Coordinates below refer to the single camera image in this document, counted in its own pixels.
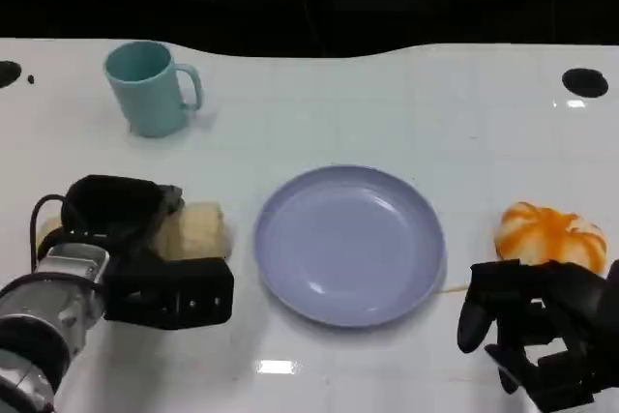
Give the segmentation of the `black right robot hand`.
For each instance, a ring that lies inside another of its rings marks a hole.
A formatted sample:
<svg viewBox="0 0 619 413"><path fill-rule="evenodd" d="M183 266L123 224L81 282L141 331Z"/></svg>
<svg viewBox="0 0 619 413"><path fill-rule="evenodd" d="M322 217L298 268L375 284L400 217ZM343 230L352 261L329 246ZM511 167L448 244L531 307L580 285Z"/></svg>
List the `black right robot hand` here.
<svg viewBox="0 0 619 413"><path fill-rule="evenodd" d="M618 266L606 277L573 263L517 260L471 267L457 345L471 353L490 326L486 346L501 385L523 388L542 412L593 402L618 385Z"/></svg>

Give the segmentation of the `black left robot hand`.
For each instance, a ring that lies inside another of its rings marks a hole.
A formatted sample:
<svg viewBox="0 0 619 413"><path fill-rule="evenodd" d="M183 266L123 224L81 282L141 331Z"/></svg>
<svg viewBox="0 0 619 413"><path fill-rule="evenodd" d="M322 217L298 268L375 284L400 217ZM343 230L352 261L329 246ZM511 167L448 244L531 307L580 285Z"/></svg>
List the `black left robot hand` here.
<svg viewBox="0 0 619 413"><path fill-rule="evenodd" d="M183 206L183 191L174 185L88 175L69 187L60 219L63 230L79 238L134 252L151 245L166 218Z"/></svg>

